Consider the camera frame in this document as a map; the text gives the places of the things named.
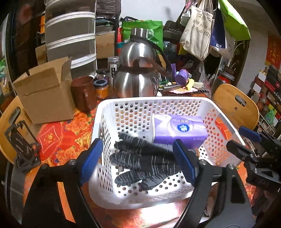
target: red floral tablecloth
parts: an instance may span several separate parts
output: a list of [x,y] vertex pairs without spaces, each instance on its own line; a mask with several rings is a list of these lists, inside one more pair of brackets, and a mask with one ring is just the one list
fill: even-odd
[[[50,166],[63,165],[69,159],[76,159],[83,150],[88,149],[91,143],[95,114],[96,109],[92,110],[88,115],[76,110],[74,119],[71,121],[44,124],[37,135],[37,139],[42,145],[40,152],[42,163],[48,163]],[[38,169],[39,167],[34,168],[26,176],[23,203],[25,203]],[[246,184],[245,178],[247,172],[244,166],[241,164],[237,169],[251,200],[255,188]],[[108,210],[95,205],[91,200],[88,184],[85,184],[82,190],[93,214],[100,224],[103,227],[110,228],[158,227],[178,218],[188,202],[188,199],[185,199],[150,208]],[[65,216],[68,220],[74,222],[64,192],[63,183],[59,183],[59,192]]]

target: white plastic basket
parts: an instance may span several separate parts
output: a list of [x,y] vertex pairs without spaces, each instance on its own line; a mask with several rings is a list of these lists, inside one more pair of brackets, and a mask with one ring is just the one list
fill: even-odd
[[97,164],[89,181],[91,199],[98,206],[107,209],[136,209],[171,203],[191,196],[193,187],[186,182],[182,172],[166,178],[149,191],[142,191],[138,183],[130,186],[117,186],[114,183],[117,175],[127,171],[119,172],[118,167],[111,165],[109,161],[109,156],[115,151],[114,143],[119,141],[118,133],[127,132],[151,142],[152,113],[201,117],[209,136],[199,148],[199,159],[222,167],[229,163],[237,166],[241,162],[227,151],[227,140],[216,126],[216,118],[220,117],[232,133],[229,140],[242,145],[245,143],[227,117],[208,98],[140,97],[106,100],[97,108],[92,135],[92,141],[101,138],[104,143],[101,164]]

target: orange sauce jar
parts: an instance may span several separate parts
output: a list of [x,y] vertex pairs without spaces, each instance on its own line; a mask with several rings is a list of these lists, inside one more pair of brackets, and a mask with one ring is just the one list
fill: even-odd
[[96,97],[104,100],[108,97],[108,82],[106,79],[98,79],[94,81]]

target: blue gripper pad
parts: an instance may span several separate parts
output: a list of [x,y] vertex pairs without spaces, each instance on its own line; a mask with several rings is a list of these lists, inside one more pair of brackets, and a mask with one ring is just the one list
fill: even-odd
[[198,157],[192,151],[186,149],[180,139],[174,141],[173,153],[186,181],[194,186],[199,172]]
[[246,127],[239,127],[238,132],[240,135],[250,139],[253,142],[259,143],[262,141],[259,133],[252,131]]
[[101,157],[102,152],[103,152],[103,142],[99,138],[96,138],[92,142],[88,150],[82,152],[84,153],[85,157],[82,159],[84,163],[80,170],[81,185],[83,185],[85,182],[89,182],[90,177],[99,161],[99,158]]

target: brown mug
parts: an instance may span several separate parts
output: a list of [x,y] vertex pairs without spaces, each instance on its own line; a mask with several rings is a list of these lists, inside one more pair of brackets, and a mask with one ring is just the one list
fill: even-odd
[[78,110],[89,113],[97,106],[94,79],[90,76],[75,78],[71,82],[71,93]]

